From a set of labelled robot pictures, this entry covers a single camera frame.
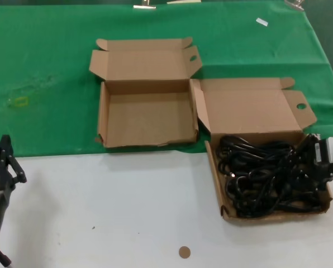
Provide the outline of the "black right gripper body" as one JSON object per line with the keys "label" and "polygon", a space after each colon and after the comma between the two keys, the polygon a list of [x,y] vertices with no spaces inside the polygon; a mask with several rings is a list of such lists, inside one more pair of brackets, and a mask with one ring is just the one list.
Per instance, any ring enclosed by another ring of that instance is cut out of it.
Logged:
{"label": "black right gripper body", "polygon": [[333,180],[333,163],[319,164],[317,169],[319,181]]}

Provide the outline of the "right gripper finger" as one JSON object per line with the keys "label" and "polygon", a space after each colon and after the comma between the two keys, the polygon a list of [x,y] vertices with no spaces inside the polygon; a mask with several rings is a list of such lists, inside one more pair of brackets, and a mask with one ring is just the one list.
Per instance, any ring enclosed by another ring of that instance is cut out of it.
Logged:
{"label": "right gripper finger", "polygon": [[300,164],[312,166],[315,163],[315,144],[317,137],[308,134],[296,148],[296,157]]}
{"label": "right gripper finger", "polygon": [[304,194],[316,195],[326,190],[327,169],[325,167],[304,168],[306,186]]}

